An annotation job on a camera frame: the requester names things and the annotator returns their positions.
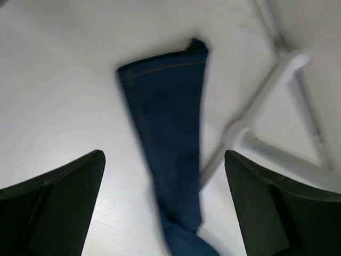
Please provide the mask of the white clothes rack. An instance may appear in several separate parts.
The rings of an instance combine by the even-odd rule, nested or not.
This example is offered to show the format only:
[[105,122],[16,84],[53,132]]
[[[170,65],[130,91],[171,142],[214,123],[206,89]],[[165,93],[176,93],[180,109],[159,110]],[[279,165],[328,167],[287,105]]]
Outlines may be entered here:
[[[299,75],[310,56],[305,50],[288,46],[272,1],[252,3],[277,59],[244,109],[224,128],[217,148],[201,172],[201,186],[205,187],[218,170],[225,152],[236,150],[257,157],[260,162],[265,162],[266,167],[274,168],[274,172],[285,177],[296,178],[313,187],[339,193],[340,176],[333,170],[334,163],[327,138],[323,134],[306,85]],[[317,164],[266,142],[256,134],[260,121],[276,105],[276,100],[284,106],[285,111],[297,115],[302,122],[318,159]]]

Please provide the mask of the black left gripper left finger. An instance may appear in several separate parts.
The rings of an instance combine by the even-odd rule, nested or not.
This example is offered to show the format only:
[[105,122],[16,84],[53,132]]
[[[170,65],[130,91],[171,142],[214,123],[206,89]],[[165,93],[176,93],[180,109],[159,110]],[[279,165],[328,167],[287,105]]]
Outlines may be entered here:
[[81,255],[104,169],[94,150],[1,189],[1,255]]

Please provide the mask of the dark blue denim trousers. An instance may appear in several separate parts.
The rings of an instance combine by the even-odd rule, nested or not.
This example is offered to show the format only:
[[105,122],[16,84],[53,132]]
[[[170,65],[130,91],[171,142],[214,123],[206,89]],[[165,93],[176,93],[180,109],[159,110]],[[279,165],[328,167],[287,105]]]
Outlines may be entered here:
[[205,43],[194,38],[183,51],[116,71],[150,170],[171,255],[217,255],[198,236],[200,104],[208,54]]

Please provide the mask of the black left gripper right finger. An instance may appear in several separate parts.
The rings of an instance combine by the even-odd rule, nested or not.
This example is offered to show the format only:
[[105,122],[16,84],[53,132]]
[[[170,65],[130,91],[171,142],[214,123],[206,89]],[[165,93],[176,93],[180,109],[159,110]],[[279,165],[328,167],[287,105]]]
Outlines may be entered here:
[[225,171],[247,255],[340,255],[340,194],[228,150]]

